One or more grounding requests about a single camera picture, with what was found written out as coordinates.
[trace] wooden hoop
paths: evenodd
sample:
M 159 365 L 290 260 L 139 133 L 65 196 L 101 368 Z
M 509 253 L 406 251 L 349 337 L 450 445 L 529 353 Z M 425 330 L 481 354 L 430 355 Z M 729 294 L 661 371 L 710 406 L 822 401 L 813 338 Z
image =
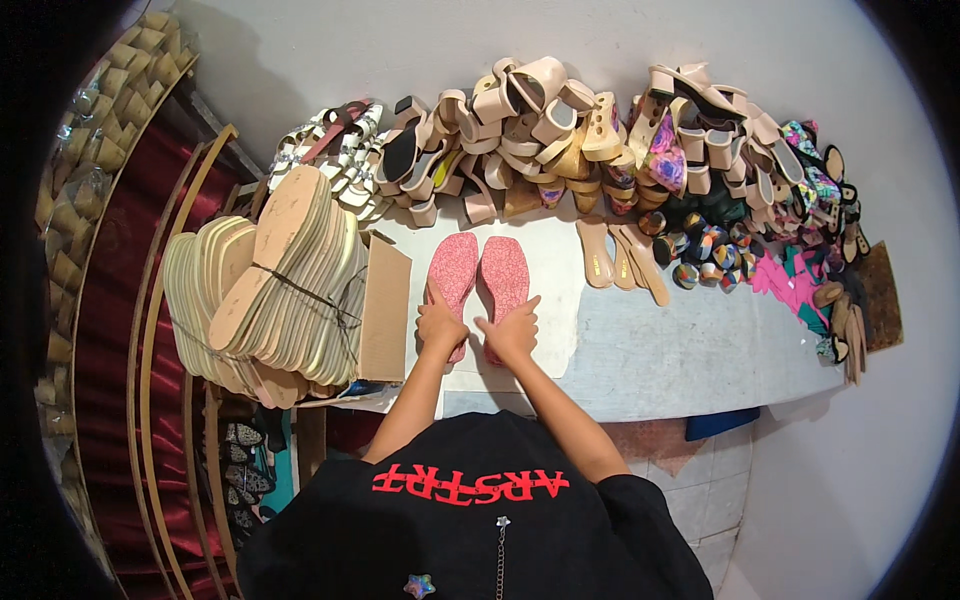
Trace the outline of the wooden hoop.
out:
M 186 492 L 190 498 L 190 513 L 193 516 L 193 524 L 197 528 L 197 536 L 200 538 L 200 549 L 204 553 L 206 568 L 210 571 L 220 600 L 227 600 L 227 591 L 224 589 L 223 580 L 220 579 L 220 569 L 217 568 L 217 562 L 213 560 L 210 541 L 206 538 L 206 524 L 204 512 L 200 506 L 197 465 L 193 458 L 193 451 L 193 375 L 185 373 L 183 375 L 183 454 L 186 455 Z
M 210 145 L 209 151 L 204 157 L 204 162 L 200 165 L 196 177 L 190 183 L 190 188 L 180 204 L 177 217 L 174 224 L 170 227 L 168 239 L 181 233 L 186 218 L 193 208 L 194 201 L 197 200 L 197 194 L 204 184 L 207 174 L 213 168 L 213 163 L 217 155 L 231 139 L 237 137 L 237 130 L 232 125 L 226 125 L 220 132 L 217 139 Z M 190 587 L 183 577 L 183 571 L 177 562 L 177 556 L 174 553 L 173 543 L 170 542 L 170 534 L 167 532 L 167 524 L 163 520 L 163 506 L 160 503 L 159 490 L 156 485 L 156 471 L 154 470 L 154 448 L 152 446 L 151 423 L 150 423 L 150 383 L 151 367 L 154 362 L 154 339 L 156 336 L 156 319 L 160 313 L 160 303 L 163 300 L 163 266 L 156 270 L 156 279 L 154 288 L 150 295 L 150 305 L 147 308 L 146 329 L 143 334 L 143 353 L 140 359 L 140 443 L 143 446 L 143 467 L 147 475 L 147 492 L 150 495 L 150 503 L 154 510 L 154 520 L 156 521 L 157 531 L 160 533 L 160 541 L 163 542 L 163 549 L 166 551 L 167 560 L 173 568 L 174 577 L 180 584 L 180 590 L 186 600 L 193 600 L 193 594 L 190 593 Z
M 230 570 L 230 577 L 233 578 L 233 587 L 240 594 L 240 600 L 244 600 L 243 591 L 240 590 L 240 582 L 237 581 L 237 555 L 233 549 L 233 538 L 230 536 L 227 507 L 224 505 L 224 484 L 220 475 L 220 429 L 217 421 L 217 413 L 220 411 L 220 407 L 217 405 L 217 398 L 214 397 L 214 389 L 217 391 L 217 397 L 219 397 L 220 388 L 212 383 L 207 383 L 206 406 L 204 408 L 206 476 L 210 479 L 210 494 L 213 496 L 213 520 L 216 522 L 217 532 L 220 534 L 220 544 L 224 547 L 227 568 Z
M 193 63 L 196 62 L 199 57 L 200 57 L 200 55 L 194 57 L 194 59 L 190 62 L 190 64 L 187 65 L 187 68 L 183 69 L 183 72 L 186 73 L 186 72 L 189 70 L 189 66 L 192 66 Z M 173 85 L 170 86 L 169 89 L 167 89 L 167 90 L 163 93 L 162 96 L 160 96 L 159 100 L 157 100 L 156 106 L 154 107 L 153 111 L 150 113 L 150 117 L 147 119 L 147 122 L 144 124 L 143 129 L 139 130 L 139 131 L 133 136 L 133 140 L 132 140 L 132 142 L 130 143 L 130 146 L 128 147 L 127 155 L 126 155 L 126 157 L 125 157 L 125 159 L 124 159 L 123 165 L 117 170 L 116 173 L 113 174 L 113 183 L 112 183 L 111 186 L 110 186 L 109 192 L 107 192 L 107 195 L 104 197 L 103 212 L 101 212 L 101 218 L 97 221 L 97 224 L 96 224 L 96 226 L 95 226 L 94 229 L 93 229 L 93 235 L 92 235 L 92 237 L 90 238 L 90 246 L 89 246 L 89 249 L 87 250 L 86 259 L 85 259 L 85 261 L 84 261 L 83 268 L 81 269 L 80 287 L 79 287 L 79 289 L 77 290 L 77 295 L 76 295 L 77 300 L 76 300 L 76 305 L 75 305 L 75 307 L 74 307 L 74 318 L 73 318 L 73 338 L 72 338 L 72 339 L 73 339 L 73 341 L 74 341 L 74 345 L 75 345 L 75 346 L 76 346 L 76 343 L 77 343 L 77 327 L 78 327 L 79 324 L 80 324 L 80 306 L 81 306 L 81 302 L 83 301 L 83 297 L 84 297 L 84 284 L 86 283 L 86 272 L 87 272 L 87 270 L 89 269 L 89 266 L 90 266 L 90 256 L 93 255 L 93 246 L 94 246 L 94 244 L 95 244 L 96 241 L 97 241 L 97 234 L 100 232 L 100 226 L 101 226 L 101 225 L 103 224 L 103 222 L 104 222 L 103 215 L 104 215 L 104 213 L 107 212 L 107 207 L 109 206 L 110 198 L 113 196 L 113 190 L 116 189 L 117 182 L 120 181 L 120 176 L 123 174 L 124 169 L 127 167 L 127 161 L 130 160 L 130 157 L 133 155 L 133 149 L 136 147 L 137 142 L 140 141 L 140 137 L 143 135 L 143 132 L 146 131 L 147 127 L 150 126 L 150 122 L 154 119 L 154 116 L 156 116 L 156 113 L 160 110 L 160 106 L 163 104 L 163 101 L 166 100 L 167 96 L 170 95 L 170 92 L 173 91 L 174 87 L 176 87 L 179 82 L 180 82 L 180 80 L 177 80 Z M 76 401 L 77 392 L 76 392 L 76 387 L 75 387 L 76 374 L 77 374 L 76 356 L 77 356 L 77 352 L 74 351 L 73 356 L 71 356 L 71 358 L 70 358 L 70 410 L 71 410 L 72 414 L 74 415 L 74 419 L 76 419 L 77 416 L 78 416 L 78 415 L 77 415 L 77 401 Z M 131 466 L 132 466 L 132 468 L 135 468 L 136 471 L 139 471 L 139 464 L 138 464 L 138 462 L 137 462 L 137 460 L 136 460 L 136 452 L 135 452 L 135 446 L 136 446 L 136 441 L 135 441 L 135 426 L 134 426 L 134 429 L 133 429 L 134 435 L 131 435 L 131 434 L 130 434 L 130 431 L 131 431 L 131 430 L 130 430 L 130 423 L 129 423 L 130 419 L 131 419 L 131 416 L 130 416 L 130 402 L 128 401 L 128 414 L 127 414 L 127 420 L 128 420 L 128 428 L 127 428 L 127 431 L 128 431 L 128 440 L 132 440 L 132 445 L 134 446 L 134 450 L 133 450 L 133 452 L 132 452 L 132 459 L 133 459 L 133 460 L 131 461 Z M 87 499 L 88 499 L 88 498 L 89 498 L 89 492 L 87 491 L 87 488 L 86 488 L 86 477 L 85 477 L 85 475 L 84 475 L 84 464 L 83 464 L 83 461 L 82 461 L 82 459 L 81 459 L 80 436 L 74 436 L 73 452 L 74 452 L 75 458 L 77 459 L 77 468 L 78 468 L 78 470 L 80 471 L 80 484 L 81 484 L 81 487 L 82 487 L 82 489 L 83 489 L 84 495 L 85 495 L 85 496 L 87 497 Z M 144 499 L 143 499 L 143 487 L 142 487 L 142 482 L 141 482 L 141 480 L 140 480 L 140 478 L 139 478 L 139 476 L 138 476 L 138 473 L 135 473 L 135 474 L 134 474 L 134 478 L 133 478 L 133 479 L 134 479 L 133 489 L 134 489 L 135 492 L 137 492 L 137 504 L 140 506 L 140 515 L 141 515 L 141 516 L 144 516 L 144 515 L 146 515 L 146 502 L 145 502 Z M 93 512 L 92 510 L 90 511 L 90 517 L 91 517 L 91 520 L 93 521 L 93 528 L 94 528 L 94 530 L 97 532 L 97 536 L 102 540 L 103 537 L 100 535 L 100 528 L 97 526 L 97 518 L 96 518 L 96 515 L 94 515 L 94 512 Z M 151 543 L 152 550 L 154 550 L 154 558 L 157 560 L 157 567 L 159 568 L 160 573 L 163 575 L 163 579 L 164 579 L 164 582 L 166 583 L 167 591 L 170 592 L 170 597 L 173 598 L 174 600 L 176 600 L 176 599 L 177 599 L 177 595 L 174 593 L 173 586 L 172 586 L 171 583 L 170 583 L 170 578 L 167 576 L 166 569 L 163 568 L 163 563 L 162 563 L 162 562 L 160 561 L 160 559 L 159 559 L 159 557 L 160 557 L 160 555 L 159 555 L 159 550 L 156 548 L 156 541 L 154 540 L 153 528 L 152 528 L 151 525 L 150 525 L 150 520 L 149 520 L 148 517 L 147 517 L 147 520 L 145 521 L 145 527 L 144 527 L 144 529 L 145 529 L 146 532 L 147 532 L 147 539 L 148 539 L 148 540 L 150 541 L 150 543 Z M 116 574 L 115 574 L 115 573 L 114 573 L 114 579 L 116 580 L 118 586 L 120 586 L 120 589 L 123 591 L 124 596 L 127 596 L 127 591 L 126 591 L 125 589 L 123 589 L 123 586 L 122 586 L 122 585 L 120 585 L 120 583 L 119 583 L 120 580 L 119 580 L 119 578 L 116 577 Z
M 193 172 L 193 167 L 197 164 L 197 160 L 204 153 L 204 148 L 205 144 L 203 143 L 197 144 L 197 147 L 194 148 L 193 154 L 190 155 L 189 160 L 187 160 L 186 165 L 180 172 L 180 177 L 177 179 L 177 183 L 174 185 L 174 189 L 170 192 L 170 197 L 167 199 L 167 204 L 163 207 L 163 212 L 160 214 L 160 220 L 154 232 L 154 239 L 150 243 L 147 260 L 143 265 L 143 276 L 140 278 L 140 288 L 136 293 L 136 304 L 133 305 L 130 346 L 127 349 L 127 446 L 130 451 L 130 464 L 134 482 L 133 490 L 136 493 L 136 504 L 140 509 L 140 518 L 143 519 L 143 529 L 147 533 L 147 541 L 150 542 L 150 548 L 154 553 L 156 566 L 160 570 L 160 574 L 163 575 L 167 591 L 170 592 L 170 597 L 173 600 L 177 600 L 177 593 L 174 592 L 173 584 L 170 582 L 170 576 L 167 575 L 167 568 L 160 558 L 160 550 L 156 545 L 156 538 L 154 538 L 154 526 L 150 520 L 150 515 L 147 513 L 147 499 L 143 493 L 143 478 L 140 473 L 140 458 L 136 438 L 136 356 L 140 344 L 140 325 L 143 319 L 143 304 L 147 298 L 147 289 L 150 287 L 150 276 L 154 271 L 154 263 L 156 262 L 156 253 L 160 247 L 160 240 L 163 239 L 163 233 L 167 229 L 167 222 L 170 221 L 170 214 L 173 212 L 174 204 L 177 203 L 177 197 L 180 195 L 183 186 L 186 185 L 186 180 L 190 177 L 190 173 Z

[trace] cardboard box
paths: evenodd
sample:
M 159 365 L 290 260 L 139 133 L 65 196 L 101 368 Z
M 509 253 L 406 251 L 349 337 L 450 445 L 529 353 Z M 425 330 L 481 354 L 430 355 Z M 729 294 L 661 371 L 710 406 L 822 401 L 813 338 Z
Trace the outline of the cardboard box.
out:
M 339 396 L 307 400 L 297 408 L 342 404 L 380 394 L 389 384 L 402 382 L 406 374 L 407 301 L 413 260 L 377 231 L 360 231 L 360 237 L 370 249 L 370 257 L 356 377 Z

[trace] tied bundle of soles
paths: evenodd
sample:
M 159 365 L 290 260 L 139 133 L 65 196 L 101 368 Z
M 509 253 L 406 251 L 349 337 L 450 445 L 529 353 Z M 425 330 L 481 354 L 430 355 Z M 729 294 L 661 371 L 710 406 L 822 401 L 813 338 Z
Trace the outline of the tied bundle of soles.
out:
M 162 272 L 180 360 L 268 407 L 349 383 L 367 261 L 329 180 L 296 168 L 256 226 L 222 217 L 171 240 Z

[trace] blue cloth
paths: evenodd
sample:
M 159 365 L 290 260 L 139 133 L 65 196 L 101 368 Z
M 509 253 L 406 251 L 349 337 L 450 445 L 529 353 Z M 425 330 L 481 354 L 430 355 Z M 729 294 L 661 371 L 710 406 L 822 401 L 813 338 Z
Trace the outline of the blue cloth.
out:
M 729 413 L 717 413 L 715 415 L 699 415 L 689 417 L 686 420 L 686 440 L 696 442 L 703 438 L 715 436 L 718 433 L 729 431 L 740 425 L 746 425 L 760 417 L 760 407 L 745 408 Z

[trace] pink insole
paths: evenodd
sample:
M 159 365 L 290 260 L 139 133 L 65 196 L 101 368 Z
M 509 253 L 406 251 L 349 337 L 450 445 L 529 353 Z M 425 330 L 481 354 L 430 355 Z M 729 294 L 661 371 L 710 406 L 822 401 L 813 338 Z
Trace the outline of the pink insole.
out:
M 436 279 L 450 311 L 462 321 L 464 304 L 477 277 L 477 236 L 469 231 L 447 236 L 433 253 L 427 273 Z M 433 304 L 429 291 L 427 302 Z M 466 354 L 467 349 L 461 344 L 453 350 L 446 362 L 451 365 L 458 363 Z
M 487 239 L 480 261 L 480 277 L 493 296 L 493 324 L 500 324 L 507 314 L 526 302 L 530 293 L 530 272 L 520 244 L 512 237 L 494 235 Z M 503 362 L 484 343 L 484 356 L 491 365 Z

